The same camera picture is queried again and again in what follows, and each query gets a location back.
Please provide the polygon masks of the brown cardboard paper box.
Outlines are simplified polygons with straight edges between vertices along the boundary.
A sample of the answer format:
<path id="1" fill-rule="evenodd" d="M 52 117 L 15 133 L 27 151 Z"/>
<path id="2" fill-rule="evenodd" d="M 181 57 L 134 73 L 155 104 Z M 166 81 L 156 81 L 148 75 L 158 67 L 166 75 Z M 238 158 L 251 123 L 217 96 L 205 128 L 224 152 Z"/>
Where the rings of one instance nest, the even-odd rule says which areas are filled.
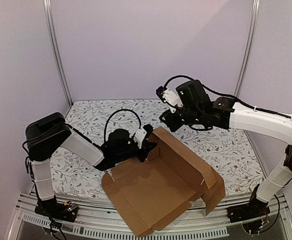
<path id="1" fill-rule="evenodd" d="M 209 214 L 225 197 L 223 178 L 202 158 L 163 127 L 158 157 L 140 162 L 133 157 L 102 177 L 102 187 L 136 237 L 161 231 L 202 199 Z"/>

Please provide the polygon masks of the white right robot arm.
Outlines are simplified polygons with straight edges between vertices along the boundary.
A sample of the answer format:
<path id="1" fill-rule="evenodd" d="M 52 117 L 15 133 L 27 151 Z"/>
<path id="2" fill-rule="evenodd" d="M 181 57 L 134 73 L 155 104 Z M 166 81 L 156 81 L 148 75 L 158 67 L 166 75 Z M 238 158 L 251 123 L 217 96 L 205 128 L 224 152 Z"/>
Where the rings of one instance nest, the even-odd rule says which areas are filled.
<path id="1" fill-rule="evenodd" d="M 255 188 L 244 214 L 255 218 L 264 204 L 292 180 L 292 114 L 252 106 L 238 97 L 212 90 L 198 79 L 185 77 L 186 82 L 171 90 L 168 84 L 158 87 L 158 98 L 167 105 L 160 116 L 172 132 L 182 126 L 195 131 L 212 128 L 241 130 L 254 136 L 280 142 L 286 149 L 268 176 Z"/>

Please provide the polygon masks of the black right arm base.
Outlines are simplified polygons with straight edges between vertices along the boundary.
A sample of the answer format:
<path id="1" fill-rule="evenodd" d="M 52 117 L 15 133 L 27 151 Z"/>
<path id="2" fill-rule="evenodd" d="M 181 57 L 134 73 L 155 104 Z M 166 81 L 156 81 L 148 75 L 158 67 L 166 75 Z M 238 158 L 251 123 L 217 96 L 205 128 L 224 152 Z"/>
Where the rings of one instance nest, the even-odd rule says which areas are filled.
<path id="1" fill-rule="evenodd" d="M 227 208 L 227 217 L 231 223 L 242 222 L 258 218 L 242 225 L 244 231 L 250 235 L 259 234 L 264 226 L 269 223 L 268 203 L 257 199 L 259 184 L 254 188 L 248 203 Z"/>

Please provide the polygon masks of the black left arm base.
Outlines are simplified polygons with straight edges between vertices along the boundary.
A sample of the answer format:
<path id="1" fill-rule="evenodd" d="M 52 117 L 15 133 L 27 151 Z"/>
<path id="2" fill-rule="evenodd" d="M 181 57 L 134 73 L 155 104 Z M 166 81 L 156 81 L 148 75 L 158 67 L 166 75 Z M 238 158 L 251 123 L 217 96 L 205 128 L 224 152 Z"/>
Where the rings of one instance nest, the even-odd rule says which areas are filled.
<path id="1" fill-rule="evenodd" d="M 61 221 L 74 223 L 78 213 L 78 204 L 67 201 L 57 202 L 56 196 L 49 200 L 38 199 L 34 212 Z"/>

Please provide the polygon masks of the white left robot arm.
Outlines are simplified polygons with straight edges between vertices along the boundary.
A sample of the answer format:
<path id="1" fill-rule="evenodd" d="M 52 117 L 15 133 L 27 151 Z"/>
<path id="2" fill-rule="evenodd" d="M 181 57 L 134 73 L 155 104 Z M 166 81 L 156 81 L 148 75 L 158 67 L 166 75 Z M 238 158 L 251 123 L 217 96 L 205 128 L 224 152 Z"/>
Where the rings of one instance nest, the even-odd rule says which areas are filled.
<path id="1" fill-rule="evenodd" d="M 104 143 L 93 143 L 79 130 L 66 123 L 61 113 L 55 112 L 31 123 L 25 130 L 26 141 L 22 144 L 27 152 L 26 169 L 35 184 L 41 209 L 56 217 L 60 206 L 52 199 L 55 192 L 50 173 L 50 158 L 58 148 L 64 148 L 79 156 L 99 171 L 106 171 L 117 164 L 137 158 L 144 162 L 157 143 L 149 141 L 153 127 L 140 126 L 134 134 L 119 128 L 104 134 Z"/>

